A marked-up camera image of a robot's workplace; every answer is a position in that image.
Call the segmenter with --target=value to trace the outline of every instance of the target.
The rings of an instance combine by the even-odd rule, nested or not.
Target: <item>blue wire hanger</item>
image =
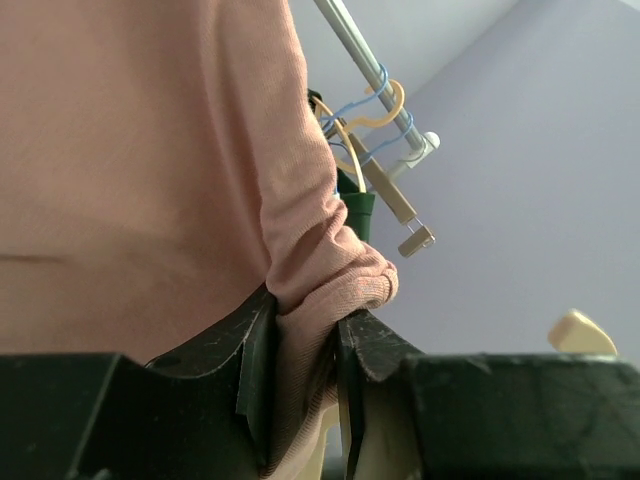
[[[358,160],[360,161],[360,165],[366,165],[368,162],[371,161],[371,159],[373,158],[373,156],[377,152],[379,152],[383,148],[388,147],[389,145],[392,145],[392,144],[402,140],[403,138],[405,138],[409,134],[409,132],[413,128],[413,115],[411,113],[409,113],[409,112],[407,112],[407,115],[409,116],[409,124],[407,125],[407,128],[400,135],[398,135],[396,138],[391,138],[389,140],[385,140],[380,145],[375,147],[373,150],[370,150],[367,154],[363,155],[362,158],[358,158]]]
[[[351,103],[345,105],[344,107],[340,108],[337,112],[335,112],[330,117],[320,117],[319,120],[321,122],[327,122],[322,127],[322,130],[323,130],[324,133],[327,133],[329,130],[331,130],[331,128],[333,127],[333,124],[336,122],[336,120],[338,120],[338,118],[342,117],[345,113],[349,112],[350,110],[353,110],[354,108],[361,107],[365,103],[369,103],[371,100],[374,100],[375,98],[378,98],[380,95],[382,95],[382,92],[384,92],[384,90],[389,85],[389,72],[387,71],[387,68],[384,65],[382,65],[381,63],[379,65],[380,65],[380,70],[382,70],[382,85],[380,86],[380,88],[378,88],[370,96],[368,96],[367,98],[365,98],[363,100],[360,100],[360,101],[357,101],[357,102],[351,102]]]

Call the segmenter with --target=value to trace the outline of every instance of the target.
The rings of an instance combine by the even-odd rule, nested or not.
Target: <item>metal rod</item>
[[[353,20],[347,7],[342,0],[314,0],[324,18],[336,33],[344,48],[347,50],[357,67],[362,72],[364,78],[369,82],[374,90],[380,88],[383,82],[380,63],[376,60],[373,52],[367,45],[366,40],[360,33],[356,22]],[[380,95],[380,101],[390,112],[395,105],[395,95],[393,88],[387,88]],[[402,108],[394,122],[401,131],[406,131],[410,125],[408,112]],[[426,140],[418,129],[413,126],[405,137],[413,151],[422,151],[426,146]]]

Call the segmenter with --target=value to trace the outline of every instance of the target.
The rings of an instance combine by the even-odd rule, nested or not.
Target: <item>lavender wall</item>
[[[408,108],[442,138],[399,182],[438,243],[400,258],[378,207],[401,276],[379,316],[426,352],[531,352],[576,307],[640,364],[640,13],[520,2]]]

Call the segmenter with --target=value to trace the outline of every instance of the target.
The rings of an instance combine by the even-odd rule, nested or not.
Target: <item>ceiling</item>
[[[390,76],[415,93],[517,0],[343,0]],[[313,0],[290,0],[309,87],[334,110],[363,97],[366,80]],[[380,105],[370,107],[382,108]]]

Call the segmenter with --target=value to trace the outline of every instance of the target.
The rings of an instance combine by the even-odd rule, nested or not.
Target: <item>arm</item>
[[[310,374],[333,324],[388,302],[395,267],[344,226],[336,166],[307,103],[307,70],[287,0],[222,2],[216,38],[257,173],[267,287],[283,332],[273,461],[285,464],[317,435],[324,384]],[[309,403],[308,411],[303,404]]]

